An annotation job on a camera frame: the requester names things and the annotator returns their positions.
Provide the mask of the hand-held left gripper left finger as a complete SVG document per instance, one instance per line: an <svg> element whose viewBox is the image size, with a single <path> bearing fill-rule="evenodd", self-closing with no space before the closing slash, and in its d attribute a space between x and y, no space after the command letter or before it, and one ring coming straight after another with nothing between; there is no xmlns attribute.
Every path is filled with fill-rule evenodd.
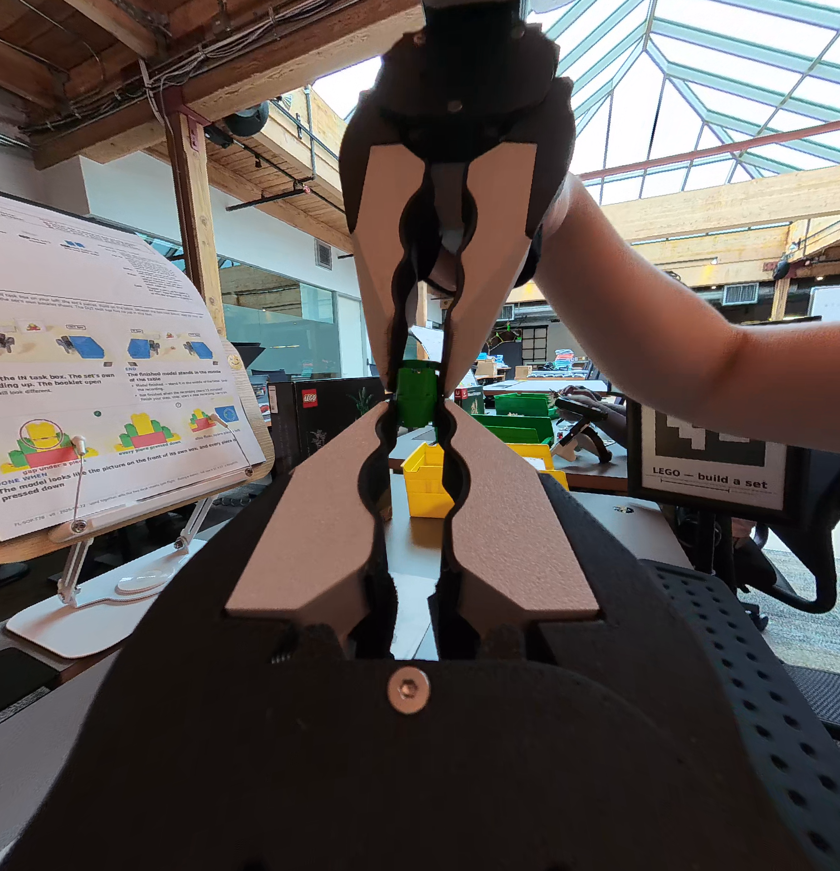
<svg viewBox="0 0 840 871"><path fill-rule="evenodd" d="M327 625L359 658L391 657L397 596L378 502L395 408L382 401L298 465L226 604L235 617Z"/></svg>

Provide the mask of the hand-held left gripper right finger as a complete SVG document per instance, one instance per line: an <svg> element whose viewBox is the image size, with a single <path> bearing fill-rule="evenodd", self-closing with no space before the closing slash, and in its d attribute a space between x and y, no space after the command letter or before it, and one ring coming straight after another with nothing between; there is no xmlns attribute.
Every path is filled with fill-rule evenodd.
<svg viewBox="0 0 840 871"><path fill-rule="evenodd" d="M499 626L592 621L600 605L559 522L542 475L462 408L436 409L443 484L441 573L430 598L440 659L473 659Z"/></svg>

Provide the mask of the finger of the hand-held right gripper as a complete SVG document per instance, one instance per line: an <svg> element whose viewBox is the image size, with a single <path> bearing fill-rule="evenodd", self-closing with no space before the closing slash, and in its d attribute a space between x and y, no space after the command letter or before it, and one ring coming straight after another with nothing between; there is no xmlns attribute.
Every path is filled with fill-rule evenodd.
<svg viewBox="0 0 840 871"><path fill-rule="evenodd" d="M371 350L391 393L404 359L408 304L415 301L422 227L431 206L425 171L425 162L403 145L371 147L354 229Z"/></svg>
<svg viewBox="0 0 840 871"><path fill-rule="evenodd" d="M535 144L502 143L469 164L466 188L477 219L461 253L462 289L445 330L445 396L476 360L525 262L536 150Z"/></svg>

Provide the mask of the green round brick piece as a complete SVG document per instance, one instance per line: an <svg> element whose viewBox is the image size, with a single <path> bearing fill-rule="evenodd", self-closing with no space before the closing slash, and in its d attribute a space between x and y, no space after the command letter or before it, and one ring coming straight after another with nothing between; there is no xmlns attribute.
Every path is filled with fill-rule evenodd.
<svg viewBox="0 0 840 871"><path fill-rule="evenodd" d="M397 374L396 407L399 424L418 429L434 421L438 399L437 369L439 363L407 360Z"/></svg>

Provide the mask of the person's right forearm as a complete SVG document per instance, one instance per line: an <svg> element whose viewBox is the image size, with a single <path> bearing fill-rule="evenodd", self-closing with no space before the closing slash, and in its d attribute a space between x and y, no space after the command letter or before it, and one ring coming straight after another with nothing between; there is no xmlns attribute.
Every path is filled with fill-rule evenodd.
<svg viewBox="0 0 840 871"><path fill-rule="evenodd" d="M629 397L698 427L840 453L840 321L744 328L642 258L569 173L535 282Z"/></svg>

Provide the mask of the grey desk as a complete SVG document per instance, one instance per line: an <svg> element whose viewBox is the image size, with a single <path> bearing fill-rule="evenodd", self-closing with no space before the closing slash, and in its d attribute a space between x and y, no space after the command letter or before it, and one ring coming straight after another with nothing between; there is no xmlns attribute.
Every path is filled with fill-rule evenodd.
<svg viewBox="0 0 840 871"><path fill-rule="evenodd" d="M622 494L574 498L637 558L690 568L684 550L654 503ZM630 505L632 514L612 506ZM45 694L0 724L0 859L54 782L116 653Z"/></svg>

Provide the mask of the framed desk sign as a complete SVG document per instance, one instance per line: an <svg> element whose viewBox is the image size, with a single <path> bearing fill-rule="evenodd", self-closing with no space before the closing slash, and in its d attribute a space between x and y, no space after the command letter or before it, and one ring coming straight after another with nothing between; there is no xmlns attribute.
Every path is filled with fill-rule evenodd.
<svg viewBox="0 0 840 871"><path fill-rule="evenodd" d="M629 400L628 493L731 517L797 523L809 452L695 427Z"/></svg>

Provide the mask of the large green plastic bin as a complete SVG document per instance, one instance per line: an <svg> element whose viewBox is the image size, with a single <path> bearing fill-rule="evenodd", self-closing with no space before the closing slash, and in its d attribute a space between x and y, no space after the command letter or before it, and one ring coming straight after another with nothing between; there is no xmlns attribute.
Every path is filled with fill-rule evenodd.
<svg viewBox="0 0 840 871"><path fill-rule="evenodd" d="M472 415L472 417L505 443L551 446L554 439L552 421L548 416Z"/></svg>

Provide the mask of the black bamboo set box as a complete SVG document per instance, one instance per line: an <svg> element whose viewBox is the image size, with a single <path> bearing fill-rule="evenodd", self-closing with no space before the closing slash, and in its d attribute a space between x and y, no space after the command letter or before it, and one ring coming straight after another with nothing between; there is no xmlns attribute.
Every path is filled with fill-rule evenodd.
<svg viewBox="0 0 840 871"><path fill-rule="evenodd" d="M383 398L378 376L270 382L273 475L292 471Z"/></svg>

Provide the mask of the yellow plastic bin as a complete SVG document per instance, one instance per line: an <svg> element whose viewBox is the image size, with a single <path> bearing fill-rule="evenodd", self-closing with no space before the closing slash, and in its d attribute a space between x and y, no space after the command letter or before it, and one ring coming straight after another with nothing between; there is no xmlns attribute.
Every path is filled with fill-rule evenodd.
<svg viewBox="0 0 840 871"><path fill-rule="evenodd" d="M540 473L550 475L566 490L566 473L554 468L552 453L545 444L508 445ZM444 451L437 444L423 442L401 464L412 517L445 518L454 505L443 485Z"/></svg>

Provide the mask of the idle hand-held gripper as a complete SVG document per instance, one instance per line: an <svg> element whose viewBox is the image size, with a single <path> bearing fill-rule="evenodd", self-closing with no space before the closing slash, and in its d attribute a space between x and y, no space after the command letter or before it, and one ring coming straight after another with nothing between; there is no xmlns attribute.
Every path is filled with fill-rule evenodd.
<svg viewBox="0 0 840 871"><path fill-rule="evenodd" d="M600 464L610 463L612 454L593 428L595 424L607 420L609 416L607 407L595 408L563 397L556 398L554 405L561 419L574 418L574 422L552 446L552 455L574 463L577 450L586 449L595 454Z"/></svg>

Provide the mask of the small green plastic bin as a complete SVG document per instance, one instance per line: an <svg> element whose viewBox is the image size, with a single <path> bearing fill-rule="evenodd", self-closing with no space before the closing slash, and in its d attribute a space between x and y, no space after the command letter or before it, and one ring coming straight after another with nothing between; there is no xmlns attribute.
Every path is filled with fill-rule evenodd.
<svg viewBox="0 0 840 871"><path fill-rule="evenodd" d="M549 393L503 393L494 397L498 416L557 418L554 400Z"/></svg>

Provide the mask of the instruction sheet on stand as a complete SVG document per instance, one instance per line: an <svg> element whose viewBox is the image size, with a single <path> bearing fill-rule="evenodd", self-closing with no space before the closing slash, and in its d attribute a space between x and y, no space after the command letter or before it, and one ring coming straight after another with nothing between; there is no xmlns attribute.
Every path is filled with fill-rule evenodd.
<svg viewBox="0 0 840 871"><path fill-rule="evenodd" d="M69 547L57 593L8 620L13 636L62 659L80 659L121 643L138 625L166 584L201 548L197 532L216 497L262 478L273 465L269 434L245 366L238 387L264 460L225 482L200 483L149 497L99 515L0 542L0 564L21 562Z"/></svg>

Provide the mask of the printed instruction sheet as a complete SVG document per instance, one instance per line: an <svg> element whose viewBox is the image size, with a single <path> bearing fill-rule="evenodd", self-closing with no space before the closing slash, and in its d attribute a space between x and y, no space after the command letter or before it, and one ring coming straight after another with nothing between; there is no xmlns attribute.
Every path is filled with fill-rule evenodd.
<svg viewBox="0 0 840 871"><path fill-rule="evenodd" d="M140 237L0 195L0 542L262 463L240 374Z"/></svg>

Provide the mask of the black flat device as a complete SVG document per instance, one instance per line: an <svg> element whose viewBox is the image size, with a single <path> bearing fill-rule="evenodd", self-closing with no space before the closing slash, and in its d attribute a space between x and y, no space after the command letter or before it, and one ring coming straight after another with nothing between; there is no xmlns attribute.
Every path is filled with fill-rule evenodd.
<svg viewBox="0 0 840 871"><path fill-rule="evenodd" d="M42 688L53 689L60 671L18 648L0 650L0 713Z"/></svg>

